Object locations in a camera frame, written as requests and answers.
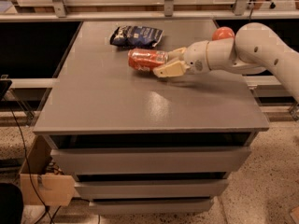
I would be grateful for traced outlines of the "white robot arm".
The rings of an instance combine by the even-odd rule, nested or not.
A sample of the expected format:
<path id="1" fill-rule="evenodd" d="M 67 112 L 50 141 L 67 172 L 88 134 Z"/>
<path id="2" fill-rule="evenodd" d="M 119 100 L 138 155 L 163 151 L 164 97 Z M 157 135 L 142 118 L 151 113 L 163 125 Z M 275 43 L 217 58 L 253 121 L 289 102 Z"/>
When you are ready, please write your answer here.
<path id="1" fill-rule="evenodd" d="M 299 52 L 264 24 L 248 23 L 234 37 L 195 42 L 171 51 L 169 57 L 168 62 L 153 69 L 156 77 L 180 77 L 214 70 L 251 75 L 267 70 L 299 102 Z"/>

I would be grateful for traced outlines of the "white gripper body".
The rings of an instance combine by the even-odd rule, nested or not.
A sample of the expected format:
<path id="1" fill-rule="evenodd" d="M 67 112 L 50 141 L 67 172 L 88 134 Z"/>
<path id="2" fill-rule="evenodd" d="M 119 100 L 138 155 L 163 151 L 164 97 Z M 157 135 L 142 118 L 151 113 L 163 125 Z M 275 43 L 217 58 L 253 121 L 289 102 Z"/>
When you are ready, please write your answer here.
<path id="1" fill-rule="evenodd" d="M 195 42 L 187 47 L 183 54 L 183 60 L 188 65 L 188 75 L 204 74 L 209 72 L 206 49 L 208 41 Z"/>

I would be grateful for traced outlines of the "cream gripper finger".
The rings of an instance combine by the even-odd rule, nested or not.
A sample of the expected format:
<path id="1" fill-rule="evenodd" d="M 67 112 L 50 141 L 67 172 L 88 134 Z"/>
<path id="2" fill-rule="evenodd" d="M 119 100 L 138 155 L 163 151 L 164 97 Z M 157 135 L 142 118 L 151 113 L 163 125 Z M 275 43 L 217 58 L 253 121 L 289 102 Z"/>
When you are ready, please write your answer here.
<path id="1" fill-rule="evenodd" d="M 181 60 L 166 63 L 153 69 L 156 77 L 180 77 L 183 76 L 190 67 Z"/>
<path id="2" fill-rule="evenodd" d="M 174 49 L 168 52 L 168 60 L 171 61 L 173 59 L 179 59 L 182 60 L 183 59 L 183 55 L 184 52 L 187 48 L 186 47 L 182 47 L 179 49 Z"/>

